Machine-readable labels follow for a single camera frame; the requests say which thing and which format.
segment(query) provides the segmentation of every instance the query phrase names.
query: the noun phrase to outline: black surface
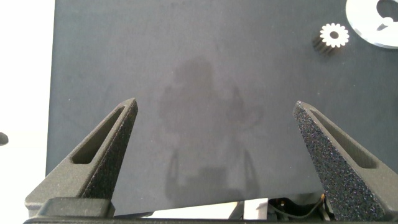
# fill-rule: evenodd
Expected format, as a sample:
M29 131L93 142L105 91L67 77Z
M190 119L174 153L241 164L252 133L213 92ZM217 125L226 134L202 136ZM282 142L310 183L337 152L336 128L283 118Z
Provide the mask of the black surface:
M350 41L321 57L312 39L332 22ZM397 172L397 62L354 33L345 1L57 1L47 173L131 97L117 215L322 189L297 100Z

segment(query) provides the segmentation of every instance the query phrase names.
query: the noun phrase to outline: black mechanical part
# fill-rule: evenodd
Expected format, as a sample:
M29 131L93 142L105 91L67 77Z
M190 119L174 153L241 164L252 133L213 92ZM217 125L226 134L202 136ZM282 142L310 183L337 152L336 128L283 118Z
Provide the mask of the black mechanical part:
M29 217L35 216L43 205L53 198L111 200L137 112L134 98L113 109L27 196L25 205L29 210ZM53 200L47 202L47 205L66 205L65 200ZM70 205L77 201L67 202ZM98 202L93 200L91 203L93 205L88 206L89 210L95 209L94 205ZM84 205L88 204L90 200L85 199ZM81 209L81 206L77 207L76 213L80 214Z
M25 223L219 223L219 220L113 217L110 200L136 115L135 99L117 106L26 198L31 219ZM321 205L325 206L321 213L323 220L330 217L328 214L339 221L397 220L398 175L314 107L299 101L294 116L329 200L300 207L282 198L284 207L278 210L283 211L270 214L269 220L287 221L287 214L293 210L303 215ZM247 220L223 221L237 222Z
M316 108L294 116L336 220L398 220L398 175Z
M8 136L4 133L0 133L0 146L8 143Z

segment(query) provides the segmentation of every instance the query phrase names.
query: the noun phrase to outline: gear teeth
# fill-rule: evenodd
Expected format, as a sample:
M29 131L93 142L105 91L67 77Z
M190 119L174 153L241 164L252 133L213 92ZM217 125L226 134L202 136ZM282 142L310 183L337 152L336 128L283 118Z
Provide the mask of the gear teeth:
M336 32L338 36L332 37L330 35L332 32ZM312 45L314 49L321 54L330 55L332 52L335 52L335 49L340 49L341 46L345 46L348 42L348 38L348 30L345 29L345 26L335 23L326 24L322 27L320 35L312 40Z

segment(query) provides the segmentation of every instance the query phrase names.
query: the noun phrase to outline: white background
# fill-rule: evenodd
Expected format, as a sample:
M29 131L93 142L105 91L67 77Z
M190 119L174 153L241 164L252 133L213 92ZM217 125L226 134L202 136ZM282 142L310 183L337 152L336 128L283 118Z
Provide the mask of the white background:
M55 1L0 1L0 223L28 218L45 177Z

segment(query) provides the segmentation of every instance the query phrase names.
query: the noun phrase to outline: cable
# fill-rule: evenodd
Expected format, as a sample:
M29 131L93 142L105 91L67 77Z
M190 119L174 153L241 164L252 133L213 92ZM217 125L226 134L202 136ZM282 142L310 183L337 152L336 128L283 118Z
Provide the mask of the cable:
M287 217L290 217L290 218L307 218L309 215L311 215L311 214L313 213L313 211L314 211L315 209L318 208L318 206L323 202L323 199L324 199L324 198L325 198L325 194L322 194L322 195L321 195L321 198L320 198L320 199L318 200L318 202L314 205L314 207L313 207L306 215L302 215L302 216L297 216L297 215L288 214L288 213L286 213L286 212L283 212L283 211L281 211L281 210L275 208L275 207L274 207L273 205L271 205L271 204L268 204L268 206L272 207L277 213L280 213L280 214L282 214L282 215L286 215Z

